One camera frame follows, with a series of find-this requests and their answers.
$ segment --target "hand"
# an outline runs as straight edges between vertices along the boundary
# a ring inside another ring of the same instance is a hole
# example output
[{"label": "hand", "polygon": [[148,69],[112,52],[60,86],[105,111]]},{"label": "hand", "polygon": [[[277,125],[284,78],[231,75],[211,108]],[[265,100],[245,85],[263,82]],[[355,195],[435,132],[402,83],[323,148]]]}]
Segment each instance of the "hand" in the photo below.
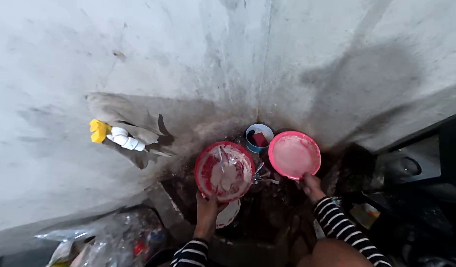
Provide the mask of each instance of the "hand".
[{"label": "hand", "polygon": [[201,196],[200,191],[196,193],[196,228],[193,238],[200,238],[210,241],[217,227],[217,216],[228,203],[218,205],[218,197],[211,195],[210,201]]},{"label": "hand", "polygon": [[300,180],[299,183],[301,184],[305,194],[308,198],[310,198],[310,201],[312,201],[312,204],[314,205],[326,196],[320,189],[320,179],[315,175],[305,173],[304,179]]}]

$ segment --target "striped sleeve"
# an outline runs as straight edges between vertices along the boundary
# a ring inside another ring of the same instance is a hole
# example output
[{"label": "striped sleeve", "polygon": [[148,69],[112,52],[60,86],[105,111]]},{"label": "striped sleeve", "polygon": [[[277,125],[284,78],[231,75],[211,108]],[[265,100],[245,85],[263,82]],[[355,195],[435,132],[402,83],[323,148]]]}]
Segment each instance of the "striped sleeve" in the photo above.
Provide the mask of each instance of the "striped sleeve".
[{"label": "striped sleeve", "polygon": [[314,207],[314,215],[328,238],[350,244],[365,256],[374,267],[391,266],[371,241],[340,212],[330,198],[322,198]]},{"label": "striped sleeve", "polygon": [[173,255],[171,267],[205,267],[207,264],[208,243],[203,239],[194,239],[185,244]]}]

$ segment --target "red plastic bowl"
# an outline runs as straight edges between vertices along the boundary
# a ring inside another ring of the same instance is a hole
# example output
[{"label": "red plastic bowl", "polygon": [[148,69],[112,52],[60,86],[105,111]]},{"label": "red plastic bowl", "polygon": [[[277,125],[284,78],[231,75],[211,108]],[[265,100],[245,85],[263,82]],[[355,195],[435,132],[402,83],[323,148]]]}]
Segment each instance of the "red plastic bowl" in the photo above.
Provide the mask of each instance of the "red plastic bowl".
[{"label": "red plastic bowl", "polygon": [[[249,187],[251,186],[251,184],[254,181],[255,164],[253,162],[253,159],[249,155],[248,151],[246,151],[246,149],[244,149],[242,146],[240,146],[236,143],[223,141],[223,142],[214,143],[214,144],[208,146],[207,148],[203,149],[203,151],[201,151],[200,155],[196,159],[195,181],[196,181],[196,185],[198,185],[198,189],[200,189],[200,191],[206,197],[210,197],[214,193],[214,190],[211,189],[212,186],[210,183],[210,177],[211,177],[211,170],[213,169],[213,166],[219,162],[219,158],[218,158],[218,156],[210,155],[210,156],[208,156],[208,158],[205,162],[202,163],[201,161],[202,161],[202,159],[205,158],[206,154],[210,153],[210,151],[212,151],[212,149],[217,146],[222,146],[222,148],[231,146],[231,148],[236,149],[238,152],[240,152],[244,156],[244,160],[248,162],[248,164],[249,164],[248,167],[251,169],[251,173],[250,173],[251,180],[249,182],[247,182],[246,188],[244,188],[244,190],[242,192],[240,192],[240,194],[238,194],[237,197],[230,198],[230,199],[222,199],[223,198],[222,192],[218,192],[218,194],[217,194],[218,202],[228,203],[228,202],[232,202],[232,201],[239,199],[240,197],[242,197],[244,194],[246,194],[248,192]],[[238,173],[243,173],[244,168],[246,168],[246,166],[243,165],[242,161],[237,161],[235,166],[238,170]],[[200,186],[200,184],[202,182],[205,183],[206,190],[205,190],[205,188]]]},{"label": "red plastic bowl", "polygon": [[319,146],[314,142],[312,138],[310,138],[308,135],[296,132],[296,131],[288,131],[288,132],[283,132],[278,135],[276,135],[271,143],[269,144],[269,161],[271,161],[272,167],[281,175],[286,176],[289,179],[292,180],[301,180],[303,179],[302,176],[292,176],[289,175],[288,173],[285,172],[281,167],[278,166],[278,164],[275,161],[274,157],[274,148],[276,147],[276,143],[279,140],[283,140],[287,137],[291,136],[296,136],[300,137],[302,140],[302,145],[305,146],[308,150],[308,153],[310,154],[311,160],[313,161],[313,164],[311,165],[310,170],[306,170],[307,173],[315,174],[317,171],[320,169],[320,149]]}]

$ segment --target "yellow faucet handle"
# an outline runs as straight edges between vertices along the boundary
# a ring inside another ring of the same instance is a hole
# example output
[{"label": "yellow faucet handle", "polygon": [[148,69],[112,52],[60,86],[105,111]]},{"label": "yellow faucet handle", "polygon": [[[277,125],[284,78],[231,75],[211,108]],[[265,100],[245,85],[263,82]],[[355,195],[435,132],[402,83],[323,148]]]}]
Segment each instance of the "yellow faucet handle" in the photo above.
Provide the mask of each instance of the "yellow faucet handle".
[{"label": "yellow faucet handle", "polygon": [[101,143],[106,138],[107,134],[111,133],[111,126],[106,124],[100,120],[93,119],[89,122],[90,128],[89,130],[94,132],[91,135],[91,141],[95,143]]}]

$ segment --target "black object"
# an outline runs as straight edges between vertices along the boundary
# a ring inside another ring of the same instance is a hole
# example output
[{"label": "black object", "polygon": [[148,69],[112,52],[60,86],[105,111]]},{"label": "black object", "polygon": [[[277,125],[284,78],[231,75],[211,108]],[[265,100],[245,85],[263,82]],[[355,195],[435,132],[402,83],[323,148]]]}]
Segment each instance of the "black object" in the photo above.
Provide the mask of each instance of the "black object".
[{"label": "black object", "polygon": [[250,130],[248,132],[248,134],[246,135],[246,139],[248,140],[249,143],[251,143],[253,145],[256,145],[256,141],[253,138],[254,135],[255,135],[255,131],[254,130]]},{"label": "black object", "polygon": [[166,262],[172,261],[173,255],[177,252],[176,248],[168,248],[155,253],[145,264],[145,267],[157,267]]}]

